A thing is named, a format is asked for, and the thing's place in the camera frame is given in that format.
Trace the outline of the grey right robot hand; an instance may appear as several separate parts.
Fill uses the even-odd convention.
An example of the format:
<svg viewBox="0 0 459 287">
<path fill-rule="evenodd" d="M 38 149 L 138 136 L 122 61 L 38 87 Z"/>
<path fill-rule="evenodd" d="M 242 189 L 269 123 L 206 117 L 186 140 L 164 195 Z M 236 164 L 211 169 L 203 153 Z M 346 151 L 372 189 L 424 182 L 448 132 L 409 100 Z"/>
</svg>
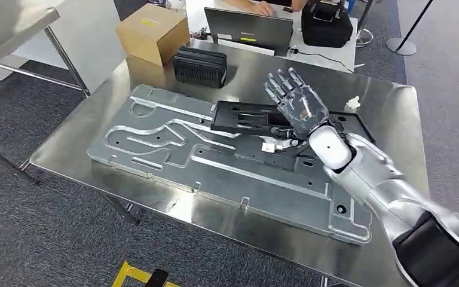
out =
<svg viewBox="0 0 459 287">
<path fill-rule="evenodd" d="M 294 68 L 287 73 L 279 69 L 267 77 L 264 89 L 292 126 L 295 137 L 306 140 L 327 122 L 328 108 Z"/>
</svg>

